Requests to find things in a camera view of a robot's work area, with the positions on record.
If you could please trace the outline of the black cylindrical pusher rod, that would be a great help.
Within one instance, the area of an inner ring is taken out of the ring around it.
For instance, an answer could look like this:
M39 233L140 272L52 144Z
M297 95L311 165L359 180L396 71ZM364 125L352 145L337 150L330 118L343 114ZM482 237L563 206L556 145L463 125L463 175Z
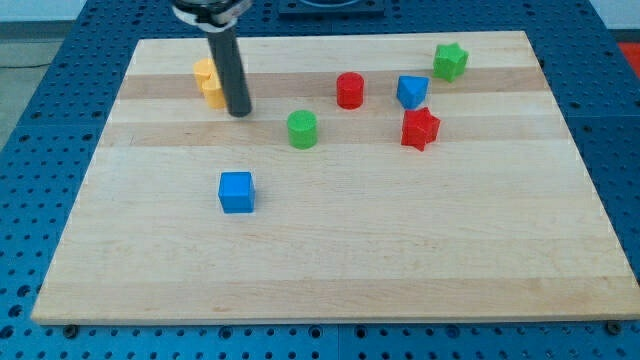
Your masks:
M251 97L234 26L207 34L207 40L222 87L227 112L236 118L252 112Z

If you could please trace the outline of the silver robot tool flange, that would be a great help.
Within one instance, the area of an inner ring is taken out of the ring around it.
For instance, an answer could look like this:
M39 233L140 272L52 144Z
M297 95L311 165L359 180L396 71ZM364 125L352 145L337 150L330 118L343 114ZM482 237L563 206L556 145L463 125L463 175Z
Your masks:
M253 5L252 0L172 0L174 15L204 32L224 32Z

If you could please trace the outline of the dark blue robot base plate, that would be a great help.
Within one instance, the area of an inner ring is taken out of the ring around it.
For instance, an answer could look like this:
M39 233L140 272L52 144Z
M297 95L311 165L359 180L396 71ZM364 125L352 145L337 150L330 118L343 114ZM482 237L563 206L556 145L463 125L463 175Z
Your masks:
M298 16L383 16L385 0L279 0L281 18Z

